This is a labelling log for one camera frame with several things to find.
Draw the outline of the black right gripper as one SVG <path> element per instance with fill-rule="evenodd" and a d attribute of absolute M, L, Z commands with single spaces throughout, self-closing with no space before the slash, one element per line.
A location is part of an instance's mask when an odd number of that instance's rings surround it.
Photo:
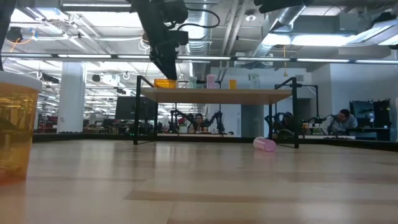
<path fill-rule="evenodd" d="M 254 0 L 254 5 L 259 6 L 260 13 L 268 13 L 294 6 L 309 6 L 313 0 Z"/>

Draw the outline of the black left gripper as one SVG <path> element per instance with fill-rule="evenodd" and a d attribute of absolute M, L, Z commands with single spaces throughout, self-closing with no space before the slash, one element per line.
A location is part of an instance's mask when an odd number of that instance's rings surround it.
<path fill-rule="evenodd" d="M 130 0 L 150 45 L 150 58 L 169 80 L 177 79 L 177 49 L 188 44 L 188 32 L 177 30 L 188 18 L 183 0 Z"/>

